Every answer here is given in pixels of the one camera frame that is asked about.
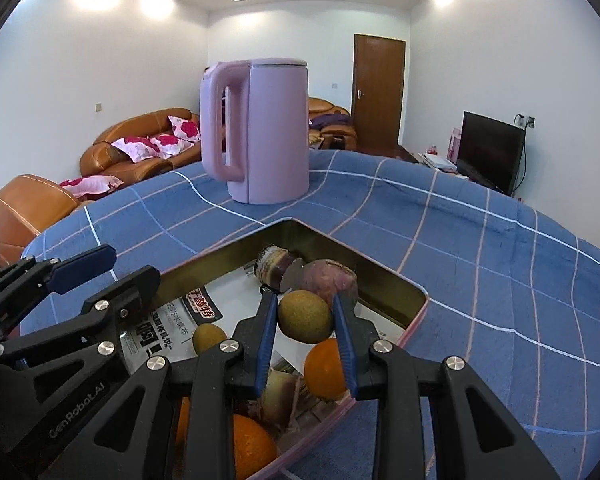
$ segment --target wall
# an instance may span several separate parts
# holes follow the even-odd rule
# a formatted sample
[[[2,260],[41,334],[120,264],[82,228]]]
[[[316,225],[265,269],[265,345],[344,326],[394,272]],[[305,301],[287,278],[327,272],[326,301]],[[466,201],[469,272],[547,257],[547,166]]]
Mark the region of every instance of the wall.
[[[79,176],[82,152],[125,118],[173,106],[198,111],[206,20],[181,4],[154,20],[139,0],[102,11],[23,0],[0,31],[0,188],[22,173]]]
[[[403,145],[446,154],[464,111],[532,115],[519,195],[600,246],[600,19],[586,0],[424,0]]]
[[[369,4],[285,2],[212,12],[208,59],[210,64],[257,57],[304,59],[309,68],[309,94],[351,110],[355,34],[407,42],[404,115],[410,19],[400,10]]]

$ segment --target door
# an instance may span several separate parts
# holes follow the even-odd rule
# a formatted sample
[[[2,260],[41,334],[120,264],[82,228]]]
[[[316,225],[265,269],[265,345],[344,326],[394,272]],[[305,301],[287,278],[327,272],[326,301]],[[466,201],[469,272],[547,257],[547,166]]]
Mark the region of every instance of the door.
[[[363,150],[398,145],[406,48],[404,41],[356,34],[351,113]]]

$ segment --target sofa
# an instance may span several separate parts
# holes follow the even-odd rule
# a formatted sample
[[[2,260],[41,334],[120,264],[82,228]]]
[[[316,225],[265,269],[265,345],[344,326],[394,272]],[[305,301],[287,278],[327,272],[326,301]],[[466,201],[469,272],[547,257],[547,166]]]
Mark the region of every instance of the sofa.
[[[17,262],[36,236],[87,203],[41,176],[11,180],[0,190],[0,267]]]
[[[345,114],[348,116],[349,112],[324,99],[309,97],[309,119],[312,120],[325,114]],[[355,151],[358,146],[358,136],[353,126],[332,124],[321,130],[310,130],[309,134],[311,133],[319,134],[330,145],[333,145],[334,140],[340,138],[344,141],[345,150]]]
[[[80,174],[82,176],[113,175],[125,185],[130,186],[152,176],[167,173],[174,168],[199,161],[201,158],[199,143],[168,160],[149,158],[137,163],[133,163],[125,153],[111,145],[112,142],[123,137],[153,137],[164,133],[170,134],[171,123],[168,116],[200,120],[197,115],[192,114],[186,108],[166,108],[114,124],[104,130],[82,154]]]

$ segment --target pink kettle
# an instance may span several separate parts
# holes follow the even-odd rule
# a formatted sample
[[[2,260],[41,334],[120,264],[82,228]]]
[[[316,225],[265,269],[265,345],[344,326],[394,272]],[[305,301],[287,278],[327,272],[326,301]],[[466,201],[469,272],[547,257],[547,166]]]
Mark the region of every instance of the pink kettle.
[[[226,92],[226,163],[222,93]],[[274,204],[309,189],[308,73],[296,59],[218,63],[200,87],[202,165],[245,204]]]

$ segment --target floral pillow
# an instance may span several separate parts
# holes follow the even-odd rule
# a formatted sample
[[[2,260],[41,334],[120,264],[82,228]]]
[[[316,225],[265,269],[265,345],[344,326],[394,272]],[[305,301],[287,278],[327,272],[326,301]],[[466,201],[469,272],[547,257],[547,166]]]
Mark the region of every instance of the floral pillow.
[[[124,184],[119,178],[112,175],[93,175],[75,180],[65,180],[60,183],[69,193],[76,198],[85,195],[101,195],[113,191]]]
[[[179,139],[176,136],[169,134],[161,134],[151,139],[152,145],[158,151],[160,158],[170,158],[186,152],[189,148],[193,148],[193,144],[187,140]]]
[[[189,142],[200,141],[200,127],[196,121],[187,121],[179,117],[167,116],[171,123],[173,135],[179,139],[188,140]]]
[[[125,137],[112,142],[111,145],[126,153],[134,163],[160,156],[156,147],[146,137]]]

